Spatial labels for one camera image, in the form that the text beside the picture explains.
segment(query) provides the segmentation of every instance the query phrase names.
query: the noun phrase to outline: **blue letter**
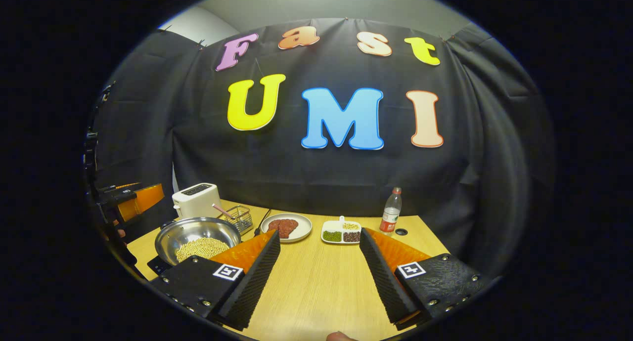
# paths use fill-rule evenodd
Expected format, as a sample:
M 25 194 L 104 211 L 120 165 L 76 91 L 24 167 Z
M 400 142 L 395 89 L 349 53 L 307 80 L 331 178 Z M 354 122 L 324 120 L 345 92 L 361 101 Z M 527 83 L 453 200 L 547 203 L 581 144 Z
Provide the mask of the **blue letter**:
M 378 102 L 382 91 L 357 89 L 344 111 L 329 89 L 307 89 L 301 96 L 308 101 L 308 135 L 301 140 L 303 147 L 322 149 L 327 145 L 327 139 L 321 134 L 321 123 L 336 147 L 343 145 L 352 125 L 354 136 L 350 138 L 350 146 L 353 149 L 379 150 L 385 145 L 378 136 Z

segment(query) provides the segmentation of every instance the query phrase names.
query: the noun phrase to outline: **metal basket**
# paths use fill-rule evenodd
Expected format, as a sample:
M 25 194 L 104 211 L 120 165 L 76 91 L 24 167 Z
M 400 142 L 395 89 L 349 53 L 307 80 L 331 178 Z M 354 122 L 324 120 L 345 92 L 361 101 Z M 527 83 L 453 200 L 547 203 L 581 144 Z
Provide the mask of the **metal basket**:
M 240 235 L 244 235 L 244 233 L 247 233 L 248 231 L 253 229 L 253 218 L 251 217 L 251 210 L 246 206 L 233 206 L 233 208 L 230 208 L 226 212 L 229 213 L 229 215 L 231 215 L 233 219 L 229 219 L 228 216 L 223 215 L 224 220 L 230 222 L 231 224 L 234 224 L 235 227 L 237 227 L 237 230 L 239 230 Z

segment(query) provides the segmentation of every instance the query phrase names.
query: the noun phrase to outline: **wooden table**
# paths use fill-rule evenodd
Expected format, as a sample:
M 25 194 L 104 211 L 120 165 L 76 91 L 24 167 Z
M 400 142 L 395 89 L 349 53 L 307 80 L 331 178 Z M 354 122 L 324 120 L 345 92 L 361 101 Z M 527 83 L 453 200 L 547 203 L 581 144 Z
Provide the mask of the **wooden table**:
M 235 202 L 222 201 L 224 210 L 235 205 Z M 253 238 L 255 228 L 268 211 L 248 207 L 255 226 L 242 236 L 243 241 Z M 289 211 L 272 210 L 269 216 L 276 213 Z M 300 214 L 312 221 L 312 232 L 301 241 L 281 244 L 281 253 L 249 327 L 242 332 L 226 328 L 262 341 L 324 341 L 326 335 L 336 331 L 353 339 L 370 341 L 386 339 L 413 328 L 399 332 L 389 323 L 358 244 L 332 245 L 321 241 L 323 222 L 339 217 Z M 381 217 L 346 217 L 346 220 L 378 230 Z M 405 236 L 394 234 L 396 240 L 432 257 L 448 253 L 419 217 L 401 216 L 396 227 L 409 231 Z M 158 231 L 157 228 L 127 246 L 138 259 L 136 268 L 148 280 L 156 278 L 147 262 L 156 257 L 154 238 Z

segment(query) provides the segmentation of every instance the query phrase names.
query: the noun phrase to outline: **white plate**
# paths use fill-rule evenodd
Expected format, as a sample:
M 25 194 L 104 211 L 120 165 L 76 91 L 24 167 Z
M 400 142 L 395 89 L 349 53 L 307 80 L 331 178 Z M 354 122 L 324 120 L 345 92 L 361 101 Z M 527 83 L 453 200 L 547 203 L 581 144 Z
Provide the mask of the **white plate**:
M 262 233 L 268 232 L 269 224 L 277 219 L 293 219 L 299 223 L 299 226 L 292 230 L 288 238 L 279 238 L 280 242 L 287 243 L 302 240 L 312 231 L 312 222 L 307 217 L 299 215 L 298 213 L 278 213 L 277 215 L 267 217 L 262 222 Z
M 348 223 L 348 224 L 356 224 L 358 226 L 357 230 L 348 230 L 348 229 L 344 229 L 343 228 L 343 224 L 344 223 Z M 341 245 L 353 245 L 353 244 L 359 244 L 360 240 L 356 241 L 356 242 L 345 242 L 343 241 L 343 234 L 346 232 L 358 232 L 360 233 L 361 230 L 361 226 L 358 222 L 355 221 L 346 221 L 345 220 L 345 216 L 341 216 L 339 217 L 339 221 L 334 221 L 334 220 L 330 220 L 330 221 L 326 221 L 323 223 L 323 228 L 321 229 L 321 240 L 323 240 L 323 242 L 326 242 L 326 244 L 341 244 Z M 328 241 L 325 238 L 323 238 L 323 232 L 325 231 L 330 231 L 330 232 L 340 232 L 341 233 L 341 241 L 339 242 L 335 242 L 335 241 Z

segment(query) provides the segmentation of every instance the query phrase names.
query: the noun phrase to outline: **white toaster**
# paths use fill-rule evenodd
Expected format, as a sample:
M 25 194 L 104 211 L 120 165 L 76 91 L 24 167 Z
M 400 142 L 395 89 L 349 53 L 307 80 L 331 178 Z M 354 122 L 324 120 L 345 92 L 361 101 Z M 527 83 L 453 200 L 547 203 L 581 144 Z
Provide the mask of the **white toaster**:
M 174 209 L 178 212 L 178 217 L 218 217 L 221 212 L 213 207 L 213 204 L 220 204 L 220 193 L 218 186 L 210 183 L 200 183 L 190 186 L 172 195 Z

